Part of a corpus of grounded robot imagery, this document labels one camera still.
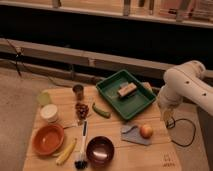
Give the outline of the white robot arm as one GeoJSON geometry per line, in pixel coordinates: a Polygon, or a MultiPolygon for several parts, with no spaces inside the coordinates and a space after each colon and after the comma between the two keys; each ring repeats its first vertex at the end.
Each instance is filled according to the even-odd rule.
{"type": "Polygon", "coordinates": [[[157,103],[164,122],[172,118],[174,109],[187,98],[213,116],[213,87],[203,81],[206,68],[196,60],[169,68],[163,75],[157,103]]]}

